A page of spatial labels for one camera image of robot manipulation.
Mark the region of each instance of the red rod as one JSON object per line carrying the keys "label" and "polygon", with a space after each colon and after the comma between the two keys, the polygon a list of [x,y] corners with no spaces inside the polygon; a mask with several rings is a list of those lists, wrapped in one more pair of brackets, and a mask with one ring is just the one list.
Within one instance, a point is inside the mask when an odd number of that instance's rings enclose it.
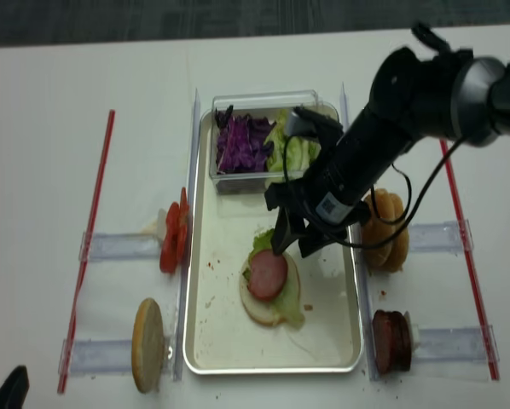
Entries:
{"label": "red rod", "polygon": [[[101,149],[101,158],[100,158],[100,167],[98,169],[98,176],[96,178],[96,185],[94,186],[94,195],[92,196],[92,207],[90,208],[90,216],[88,219],[88,226],[86,228],[86,246],[88,249],[90,247],[90,238],[92,233],[94,233],[94,225],[96,224],[96,214],[98,212],[98,204],[100,203],[100,193],[101,193],[101,184],[103,183],[103,172],[105,171],[105,165],[107,163],[107,155],[109,154],[109,146],[111,145],[111,134],[113,133],[113,124],[115,121],[115,111],[112,109],[109,111],[109,116],[107,118],[107,129],[105,132],[105,140],[103,141],[103,148]],[[76,321],[76,311],[77,311],[77,298],[78,293],[81,290],[81,285],[83,284],[84,273],[86,273],[86,261],[82,261],[78,266],[78,276],[77,276],[77,287],[75,288],[75,294],[73,296],[73,306],[71,308],[71,318],[69,319],[69,329],[67,330],[67,345],[66,345],[66,356],[64,365],[61,366],[64,368],[64,372],[60,374],[60,382],[58,383],[58,394],[62,395],[66,392],[66,383],[67,383],[67,368],[69,367],[69,360],[71,359],[71,348],[73,346],[73,340],[75,339],[75,327],[77,324]]]}
{"label": "red rod", "polygon": [[[441,141],[441,150],[443,155],[449,150],[446,141]],[[456,212],[456,219],[458,222],[465,220],[463,216],[463,209],[461,208],[460,194],[458,193],[458,186],[456,185],[456,179],[454,176],[454,170],[452,169],[452,162],[447,160],[446,162],[446,174],[449,177],[450,192],[452,193],[452,201],[454,202],[454,209]],[[467,248],[467,237],[465,234],[461,235],[464,248]],[[484,346],[486,347],[486,355],[488,356],[488,367],[490,369],[490,377],[493,381],[500,380],[500,372],[497,367],[496,353],[490,342],[490,329],[488,325],[488,318],[486,317],[486,311],[484,310],[483,295],[480,291],[480,285],[478,284],[477,269],[475,268],[475,260],[473,259],[472,251],[465,250],[467,270],[469,271],[469,279],[471,281],[471,289],[473,291],[473,297],[475,298],[475,306],[477,307],[478,323],[481,326],[484,338]]]}

